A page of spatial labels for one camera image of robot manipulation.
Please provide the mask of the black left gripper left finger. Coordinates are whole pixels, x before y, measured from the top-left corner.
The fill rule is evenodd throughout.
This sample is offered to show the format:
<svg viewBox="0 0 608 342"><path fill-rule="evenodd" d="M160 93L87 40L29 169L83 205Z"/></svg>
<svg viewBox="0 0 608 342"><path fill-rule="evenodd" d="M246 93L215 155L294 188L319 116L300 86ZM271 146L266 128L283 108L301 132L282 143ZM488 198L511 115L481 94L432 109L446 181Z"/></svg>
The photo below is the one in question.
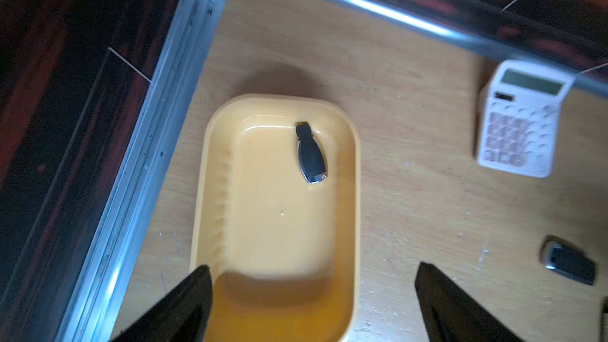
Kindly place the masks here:
<svg viewBox="0 0 608 342"><path fill-rule="evenodd" d="M213 303L212 276L201 265L115 341L201 341Z"/></svg>

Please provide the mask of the yellow plastic storage box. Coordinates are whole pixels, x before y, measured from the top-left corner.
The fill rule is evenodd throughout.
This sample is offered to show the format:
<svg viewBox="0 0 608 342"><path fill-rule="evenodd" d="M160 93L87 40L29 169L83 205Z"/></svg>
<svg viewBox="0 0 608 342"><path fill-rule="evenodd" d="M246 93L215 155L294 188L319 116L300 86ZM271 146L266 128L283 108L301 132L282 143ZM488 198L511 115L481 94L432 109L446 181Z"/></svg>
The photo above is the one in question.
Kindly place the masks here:
<svg viewBox="0 0 608 342"><path fill-rule="evenodd" d="M327 177L298 160L307 122ZM207 341L345 341L359 302L359 135L334 104L248 94L207 124L190 265L213 284Z"/></svg>

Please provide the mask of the black chrome Mercedes car key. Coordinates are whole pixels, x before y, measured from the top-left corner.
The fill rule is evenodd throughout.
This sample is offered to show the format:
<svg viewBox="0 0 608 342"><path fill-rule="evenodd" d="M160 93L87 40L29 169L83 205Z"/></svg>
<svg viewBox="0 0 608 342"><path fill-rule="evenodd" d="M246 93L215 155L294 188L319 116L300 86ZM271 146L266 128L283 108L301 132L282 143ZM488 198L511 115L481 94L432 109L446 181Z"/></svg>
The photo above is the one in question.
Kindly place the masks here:
<svg viewBox="0 0 608 342"><path fill-rule="evenodd" d="M298 138L297 152L302 174L309 185L322 182L327 177L326 160L312 128L307 122L298 123L295 132Z"/></svg>

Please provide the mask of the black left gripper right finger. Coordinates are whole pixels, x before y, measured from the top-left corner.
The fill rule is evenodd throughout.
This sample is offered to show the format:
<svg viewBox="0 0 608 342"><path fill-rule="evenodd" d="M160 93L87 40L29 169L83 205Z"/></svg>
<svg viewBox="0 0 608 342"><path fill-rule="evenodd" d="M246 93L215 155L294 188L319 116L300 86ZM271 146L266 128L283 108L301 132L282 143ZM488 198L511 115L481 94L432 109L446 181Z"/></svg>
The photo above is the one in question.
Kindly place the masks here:
<svg viewBox="0 0 608 342"><path fill-rule="evenodd" d="M420 263L415 289L430 341L522 341L433 264Z"/></svg>

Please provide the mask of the white calculator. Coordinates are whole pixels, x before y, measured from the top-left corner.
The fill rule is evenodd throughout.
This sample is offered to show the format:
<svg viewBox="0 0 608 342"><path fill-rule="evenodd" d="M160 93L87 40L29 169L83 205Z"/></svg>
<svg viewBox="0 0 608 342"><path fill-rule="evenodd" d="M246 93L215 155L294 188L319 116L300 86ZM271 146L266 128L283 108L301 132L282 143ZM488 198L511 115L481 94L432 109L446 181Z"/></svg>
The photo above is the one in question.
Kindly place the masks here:
<svg viewBox="0 0 608 342"><path fill-rule="evenodd" d="M575 77L540 63L506 60L481 90L478 164L546 178L552 172L561 105Z"/></svg>

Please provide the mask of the large black smart key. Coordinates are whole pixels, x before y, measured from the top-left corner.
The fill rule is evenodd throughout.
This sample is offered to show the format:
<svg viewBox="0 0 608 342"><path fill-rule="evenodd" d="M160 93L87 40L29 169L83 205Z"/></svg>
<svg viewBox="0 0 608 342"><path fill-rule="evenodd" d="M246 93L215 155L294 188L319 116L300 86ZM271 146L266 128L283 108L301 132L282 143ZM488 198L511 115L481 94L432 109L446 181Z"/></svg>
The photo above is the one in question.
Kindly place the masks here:
<svg viewBox="0 0 608 342"><path fill-rule="evenodd" d="M584 253L557 240L549 240L540 254L542 265L560 276L588 286L596 280L597 266Z"/></svg>

